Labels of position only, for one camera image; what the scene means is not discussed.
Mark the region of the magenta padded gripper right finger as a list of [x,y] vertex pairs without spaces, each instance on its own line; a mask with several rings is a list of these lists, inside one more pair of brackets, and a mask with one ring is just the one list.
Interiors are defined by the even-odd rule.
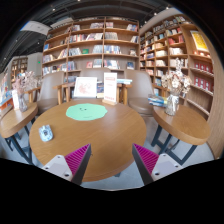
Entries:
[[145,185],[182,169],[168,154],[156,154],[151,150],[132,144],[132,154]]

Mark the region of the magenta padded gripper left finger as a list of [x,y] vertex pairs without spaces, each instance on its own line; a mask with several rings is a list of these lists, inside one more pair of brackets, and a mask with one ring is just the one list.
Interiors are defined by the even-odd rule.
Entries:
[[91,145],[87,144],[66,156],[56,155],[45,166],[43,166],[42,169],[80,185],[90,156]]

